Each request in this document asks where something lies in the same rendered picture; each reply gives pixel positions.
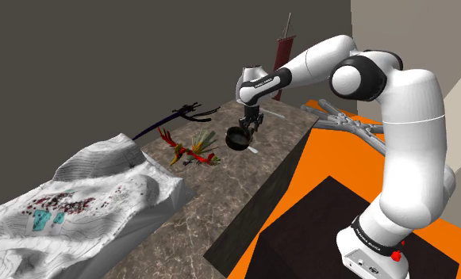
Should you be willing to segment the dark red banner on pole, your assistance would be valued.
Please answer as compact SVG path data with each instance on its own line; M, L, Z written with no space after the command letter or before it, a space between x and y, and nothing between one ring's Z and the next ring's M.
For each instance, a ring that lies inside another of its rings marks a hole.
M275 57L274 70L278 70L285 65L290 59L290 53L293 47L295 35L289 35L290 22L292 13L289 13L287 18L286 27L284 28L283 35L277 39L278 47Z

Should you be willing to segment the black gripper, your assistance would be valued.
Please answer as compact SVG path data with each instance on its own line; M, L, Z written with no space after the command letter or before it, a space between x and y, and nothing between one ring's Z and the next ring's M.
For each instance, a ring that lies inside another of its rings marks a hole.
M249 122L247 120L252 120L254 127L252 128L253 132L258 132L259 126L263 123L264 115L260 112L260 107L258 105L244 107L244 117L239 119L240 133L243 136L250 136L251 130L249 129Z

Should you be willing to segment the grey branched rack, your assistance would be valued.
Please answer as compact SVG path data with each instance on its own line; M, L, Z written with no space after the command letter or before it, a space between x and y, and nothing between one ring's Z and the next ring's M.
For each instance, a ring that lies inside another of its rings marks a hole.
M308 105L301 106L301 110L319 117L314 125L315 128L350 132L364 140L381 155L386 155L385 142L376 136L384 133L382 124L366 124L360 120L353 120L325 99L320 99L318 105L324 111Z

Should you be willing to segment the dark robot stand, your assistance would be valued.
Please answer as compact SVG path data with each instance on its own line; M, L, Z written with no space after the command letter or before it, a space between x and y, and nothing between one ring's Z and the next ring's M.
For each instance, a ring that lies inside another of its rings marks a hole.
M244 279L362 279L342 263L336 235L368 205L327 177L260 233ZM409 235L403 252L409 279L457 279L459 263L421 237ZM354 257L352 267L385 279L386 273L374 263L360 263Z

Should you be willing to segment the white relief terrain model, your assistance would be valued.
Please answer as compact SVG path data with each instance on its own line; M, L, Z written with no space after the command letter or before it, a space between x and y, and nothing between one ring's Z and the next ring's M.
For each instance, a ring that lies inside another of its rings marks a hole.
M102 279L193 197L128 136L91 144L0 205L0 279Z

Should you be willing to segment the black crossbow-shaped figure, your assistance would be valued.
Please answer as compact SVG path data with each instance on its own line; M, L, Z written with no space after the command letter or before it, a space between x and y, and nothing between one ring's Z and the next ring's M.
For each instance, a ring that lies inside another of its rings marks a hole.
M181 117L183 119L186 119L188 121L193 121L193 122L209 122L211 121L211 118L205 118L205 116L211 115L216 113L219 110L219 107L215 109L211 109L206 112L202 113L195 113L193 115L189 115L189 113L192 113L196 110L197 107L201 106L201 104L198 104L197 102L193 103L192 105L183 105L180 109L174 109L172 111L172 114L168 117L163 118L162 120L159 120L158 122L152 124L148 128L144 129L142 132L137 134L136 136L133 137L133 140L139 139L141 136L144 136L148 132L154 130L155 128L159 128L161 125L166 124L167 122L174 120L178 117Z

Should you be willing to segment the black bowl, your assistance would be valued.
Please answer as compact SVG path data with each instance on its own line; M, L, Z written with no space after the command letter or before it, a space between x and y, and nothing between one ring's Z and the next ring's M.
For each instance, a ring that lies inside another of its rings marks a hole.
M225 134L227 146L234 151L243 151L247 149L253 140L253 128L230 127Z

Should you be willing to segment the red and yellow bird figure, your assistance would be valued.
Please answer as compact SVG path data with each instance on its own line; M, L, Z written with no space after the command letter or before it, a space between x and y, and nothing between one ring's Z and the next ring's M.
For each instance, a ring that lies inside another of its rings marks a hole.
M184 166L196 162L198 165L216 166L221 163L221 159L214 154L214 150L217 147L212 147L216 142L214 136L215 131L201 130L196 136L191 138L191 145L184 147L182 143L176 143L172 138L169 131L164 128L157 128L161 139L168 143L174 151L174 158L172 159L170 166L176 164L182 157L186 157L186 160L182 162Z

